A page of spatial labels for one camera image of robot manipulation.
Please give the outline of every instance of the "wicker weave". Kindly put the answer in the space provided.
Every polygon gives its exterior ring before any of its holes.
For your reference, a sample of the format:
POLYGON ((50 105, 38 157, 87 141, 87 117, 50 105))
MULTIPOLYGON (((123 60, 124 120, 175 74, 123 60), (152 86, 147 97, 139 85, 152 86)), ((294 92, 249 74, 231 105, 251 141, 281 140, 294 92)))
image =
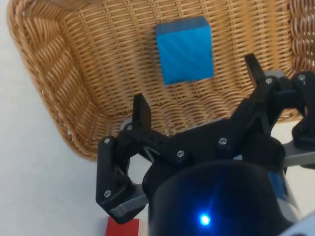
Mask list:
MULTIPOLYGON (((67 144, 90 160, 130 117, 136 93, 153 128, 174 134, 228 117, 252 92, 247 53, 289 76, 314 67, 314 1, 10 1, 9 28, 39 94, 67 144), (164 86, 156 25, 197 15, 212 27, 215 78, 164 86)), ((297 117, 286 111, 282 120, 297 117)))

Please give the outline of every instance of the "blue wooden block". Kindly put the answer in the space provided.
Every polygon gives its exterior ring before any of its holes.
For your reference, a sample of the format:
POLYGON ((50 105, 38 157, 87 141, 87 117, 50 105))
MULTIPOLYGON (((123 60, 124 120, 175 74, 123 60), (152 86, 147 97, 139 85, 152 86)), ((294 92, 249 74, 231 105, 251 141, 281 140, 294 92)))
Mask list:
POLYGON ((203 16, 157 25, 157 46, 166 85, 213 77, 211 28, 203 16))

